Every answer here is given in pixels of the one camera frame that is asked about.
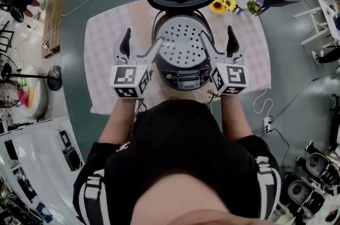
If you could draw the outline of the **black standing fan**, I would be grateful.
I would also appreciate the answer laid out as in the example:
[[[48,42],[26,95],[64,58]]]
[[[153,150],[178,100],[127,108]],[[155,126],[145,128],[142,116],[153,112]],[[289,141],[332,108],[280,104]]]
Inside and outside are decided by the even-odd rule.
[[[45,74],[39,74],[32,66],[19,68],[9,56],[0,53],[0,109],[22,104],[28,106],[28,96],[23,91],[25,77],[45,79],[46,88],[52,91],[58,91],[63,84],[61,67],[58,65],[52,66]]]

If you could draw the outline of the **white table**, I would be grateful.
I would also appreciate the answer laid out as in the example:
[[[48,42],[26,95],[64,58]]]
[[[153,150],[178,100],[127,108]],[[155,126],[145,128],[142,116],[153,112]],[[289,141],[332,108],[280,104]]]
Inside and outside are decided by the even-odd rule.
[[[319,7],[301,12],[293,16],[293,18],[297,19],[307,15],[310,17],[313,24],[315,34],[301,41],[302,46],[322,36],[328,35],[331,35],[335,44],[340,43],[340,10],[337,6],[334,7],[334,4],[329,5],[325,0],[318,0],[318,3]],[[326,21],[323,23],[318,22],[315,17],[317,13],[322,13]]]

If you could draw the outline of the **person's right forearm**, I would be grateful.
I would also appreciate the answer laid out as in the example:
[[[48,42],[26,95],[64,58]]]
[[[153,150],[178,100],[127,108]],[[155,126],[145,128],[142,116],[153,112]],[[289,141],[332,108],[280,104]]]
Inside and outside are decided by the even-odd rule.
[[[233,141],[252,136],[240,98],[237,95],[222,96],[220,103],[223,133]]]

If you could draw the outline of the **person's chin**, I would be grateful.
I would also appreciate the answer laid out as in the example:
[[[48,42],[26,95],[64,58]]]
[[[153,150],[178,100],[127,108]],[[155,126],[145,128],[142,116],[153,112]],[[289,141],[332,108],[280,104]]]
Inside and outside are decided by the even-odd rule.
[[[165,176],[136,202],[130,225],[274,225],[232,214],[217,193],[187,174]]]

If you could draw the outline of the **person's black shirt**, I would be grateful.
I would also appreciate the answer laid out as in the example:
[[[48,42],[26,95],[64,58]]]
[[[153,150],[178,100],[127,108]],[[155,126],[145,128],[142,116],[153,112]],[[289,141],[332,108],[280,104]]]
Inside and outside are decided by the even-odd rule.
[[[130,225],[138,199],[173,174],[202,181],[232,214],[249,219],[268,221],[281,193],[279,166],[263,139],[230,140],[205,104],[172,99],[135,114],[127,143],[93,144],[73,205],[85,225]]]

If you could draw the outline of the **small potted flower plant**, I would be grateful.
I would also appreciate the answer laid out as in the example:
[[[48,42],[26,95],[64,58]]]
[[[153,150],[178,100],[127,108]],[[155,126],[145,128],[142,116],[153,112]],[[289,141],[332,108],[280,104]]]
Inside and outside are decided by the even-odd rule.
[[[257,0],[248,0],[247,8],[250,14],[254,16],[262,15],[262,6]]]

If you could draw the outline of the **black battery pack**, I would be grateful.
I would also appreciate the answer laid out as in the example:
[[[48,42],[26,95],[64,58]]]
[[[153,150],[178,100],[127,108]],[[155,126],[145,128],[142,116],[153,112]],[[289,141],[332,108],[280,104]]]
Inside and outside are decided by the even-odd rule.
[[[71,171],[76,171],[80,168],[81,160],[75,148],[70,148],[63,151],[63,155]]]

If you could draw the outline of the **open black white appliance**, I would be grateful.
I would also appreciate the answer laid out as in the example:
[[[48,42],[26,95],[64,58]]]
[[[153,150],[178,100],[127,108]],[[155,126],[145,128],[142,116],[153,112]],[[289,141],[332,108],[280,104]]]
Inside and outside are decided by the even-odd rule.
[[[339,167],[314,147],[313,140],[307,144],[305,150],[309,154],[306,160],[306,167],[311,175],[319,179],[320,182],[327,187],[339,186]]]
[[[288,187],[290,199],[298,206],[297,212],[308,219],[313,218],[322,208],[325,197],[304,180],[294,180]]]

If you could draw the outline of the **wooden pallet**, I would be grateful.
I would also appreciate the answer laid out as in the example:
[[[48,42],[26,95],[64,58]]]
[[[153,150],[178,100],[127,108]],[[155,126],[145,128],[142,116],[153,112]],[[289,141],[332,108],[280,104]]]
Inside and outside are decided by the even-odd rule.
[[[42,38],[49,35],[49,48],[53,55],[60,51],[61,20],[64,8],[64,0],[47,0],[44,30]],[[42,48],[43,58],[53,56]]]

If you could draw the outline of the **white oval tub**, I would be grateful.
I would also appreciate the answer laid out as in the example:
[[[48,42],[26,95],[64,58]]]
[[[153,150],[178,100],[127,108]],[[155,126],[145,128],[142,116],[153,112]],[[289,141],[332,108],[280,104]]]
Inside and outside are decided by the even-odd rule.
[[[25,81],[23,91],[28,96],[28,106],[22,104],[20,110],[30,120],[39,119],[47,107],[48,94],[45,79],[28,77],[23,79]]]

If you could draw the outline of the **white perforated steamer tray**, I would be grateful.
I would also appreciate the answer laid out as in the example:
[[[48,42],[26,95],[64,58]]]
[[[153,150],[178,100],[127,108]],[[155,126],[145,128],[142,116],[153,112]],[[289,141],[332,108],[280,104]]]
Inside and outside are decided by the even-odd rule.
[[[203,31],[208,32],[196,19],[184,16],[168,19],[157,31],[156,38],[163,39],[160,57],[179,68],[199,65],[207,58],[200,38]]]

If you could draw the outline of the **person's left forearm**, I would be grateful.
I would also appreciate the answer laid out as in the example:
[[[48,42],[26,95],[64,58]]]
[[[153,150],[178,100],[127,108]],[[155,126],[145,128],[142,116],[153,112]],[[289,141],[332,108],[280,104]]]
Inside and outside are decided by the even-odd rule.
[[[136,99],[118,98],[99,138],[100,143],[123,145],[130,139]]]

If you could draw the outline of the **white cup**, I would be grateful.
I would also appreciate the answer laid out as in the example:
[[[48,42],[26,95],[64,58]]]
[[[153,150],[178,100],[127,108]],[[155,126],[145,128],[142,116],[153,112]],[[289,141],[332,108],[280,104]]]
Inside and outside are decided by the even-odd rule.
[[[241,12],[244,12],[248,9],[248,0],[235,0],[235,1],[236,1],[236,7],[233,10],[233,13],[235,15],[238,15]]]

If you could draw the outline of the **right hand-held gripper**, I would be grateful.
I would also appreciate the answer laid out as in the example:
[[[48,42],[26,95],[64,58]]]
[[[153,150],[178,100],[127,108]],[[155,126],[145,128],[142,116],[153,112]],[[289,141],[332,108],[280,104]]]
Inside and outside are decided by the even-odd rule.
[[[237,95],[249,86],[248,70],[243,61],[243,49],[233,31],[227,27],[228,43],[226,53],[219,52],[207,33],[201,33],[202,45],[209,56],[210,77],[218,96]]]

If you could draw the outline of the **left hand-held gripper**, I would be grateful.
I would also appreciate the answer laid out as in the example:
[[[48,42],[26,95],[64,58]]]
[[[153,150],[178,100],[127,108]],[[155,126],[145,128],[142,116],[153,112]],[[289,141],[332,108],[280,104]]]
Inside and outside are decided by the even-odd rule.
[[[114,44],[114,65],[110,72],[110,87],[119,98],[141,98],[151,80],[151,63],[159,52],[163,39],[155,40],[145,55],[130,60],[131,28],[127,28]]]

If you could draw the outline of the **black round stool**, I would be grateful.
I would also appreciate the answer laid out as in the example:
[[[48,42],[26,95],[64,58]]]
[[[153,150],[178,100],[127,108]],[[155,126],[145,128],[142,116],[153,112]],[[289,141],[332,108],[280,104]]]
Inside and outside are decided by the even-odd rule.
[[[19,9],[12,7],[9,13],[16,22],[22,23],[24,21],[24,14]]]

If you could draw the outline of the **white panels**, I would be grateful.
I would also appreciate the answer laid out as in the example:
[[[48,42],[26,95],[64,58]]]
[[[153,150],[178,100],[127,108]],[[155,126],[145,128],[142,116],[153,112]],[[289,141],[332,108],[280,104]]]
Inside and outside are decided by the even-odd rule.
[[[71,147],[65,148],[65,130]],[[81,166],[71,171],[63,151],[75,148]],[[41,225],[82,225],[74,209],[73,184],[84,164],[71,121],[64,116],[0,134],[0,176]]]

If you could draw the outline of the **table with checked cloth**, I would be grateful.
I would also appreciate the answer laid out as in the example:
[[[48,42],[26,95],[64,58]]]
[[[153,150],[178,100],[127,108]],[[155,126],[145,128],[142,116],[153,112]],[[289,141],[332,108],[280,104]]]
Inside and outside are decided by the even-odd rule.
[[[249,85],[244,93],[271,88],[271,69],[268,44],[259,17],[243,11],[237,15],[227,12],[212,14],[208,7],[201,9],[222,52],[228,42],[227,27],[232,26],[240,46],[244,46],[244,65],[249,73]],[[115,7],[90,18],[84,40],[84,67],[92,101],[92,113],[111,114],[117,100],[110,88],[113,48],[127,28],[131,29],[131,53],[143,55],[150,47],[151,29],[158,10],[147,0]]]

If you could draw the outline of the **black-edged handheld device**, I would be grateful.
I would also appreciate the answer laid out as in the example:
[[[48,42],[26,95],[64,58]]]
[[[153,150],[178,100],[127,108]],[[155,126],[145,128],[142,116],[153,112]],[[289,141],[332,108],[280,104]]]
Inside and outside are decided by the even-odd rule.
[[[61,140],[62,140],[62,142],[64,144],[64,147],[65,148],[71,147],[71,142],[70,142],[70,140],[68,138],[68,135],[67,135],[66,131],[62,130],[62,131],[59,132],[59,134],[61,136]]]

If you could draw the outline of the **black metal frame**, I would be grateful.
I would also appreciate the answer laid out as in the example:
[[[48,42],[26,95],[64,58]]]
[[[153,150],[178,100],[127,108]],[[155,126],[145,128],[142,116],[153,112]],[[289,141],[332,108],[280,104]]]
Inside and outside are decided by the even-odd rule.
[[[6,53],[12,47],[11,41],[14,36],[14,31],[10,30],[11,22],[0,24],[0,52]]]

